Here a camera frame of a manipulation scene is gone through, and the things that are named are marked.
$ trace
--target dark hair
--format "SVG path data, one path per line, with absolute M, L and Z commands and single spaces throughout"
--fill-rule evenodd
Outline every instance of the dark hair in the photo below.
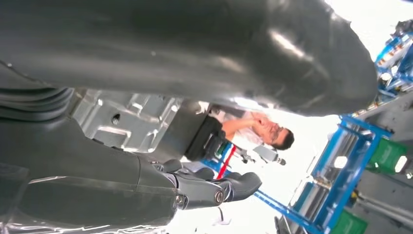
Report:
M 277 144 L 273 144 L 271 145 L 272 147 L 274 147 L 274 149 L 277 150 L 288 150 L 291 145 L 294 143 L 294 134 L 293 132 L 291 132 L 289 129 L 288 130 L 288 134 L 285 136 L 284 142 L 281 145 L 277 145 Z

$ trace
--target man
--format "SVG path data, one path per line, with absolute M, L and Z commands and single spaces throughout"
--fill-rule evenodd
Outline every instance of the man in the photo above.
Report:
M 265 114 L 246 112 L 240 119 L 224 120 L 226 139 L 245 150 L 265 143 L 277 150 L 286 150 L 294 143 L 294 134 L 271 122 Z

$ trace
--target metal sheet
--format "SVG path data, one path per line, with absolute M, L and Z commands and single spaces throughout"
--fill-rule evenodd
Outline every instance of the metal sheet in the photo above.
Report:
M 174 97 L 87 90 L 72 116 L 89 138 L 129 152 L 151 153 L 181 103 Z

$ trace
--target green bin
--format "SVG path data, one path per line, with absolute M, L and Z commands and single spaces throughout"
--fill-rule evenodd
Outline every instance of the green bin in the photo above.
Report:
M 366 221 L 344 210 L 330 234 L 364 234 L 367 226 Z
M 407 148 L 399 143 L 382 138 L 369 161 L 367 170 L 376 173 L 396 174 L 399 159 L 406 155 Z

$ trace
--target red tool handle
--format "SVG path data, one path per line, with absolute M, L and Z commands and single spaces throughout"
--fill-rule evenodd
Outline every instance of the red tool handle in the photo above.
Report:
M 231 160 L 231 157 L 234 155 L 236 149 L 237 147 L 233 145 L 228 158 L 225 160 L 224 165 L 221 167 L 220 172 L 218 173 L 217 179 L 221 179 L 224 176 L 226 168 L 228 167 L 229 161 Z

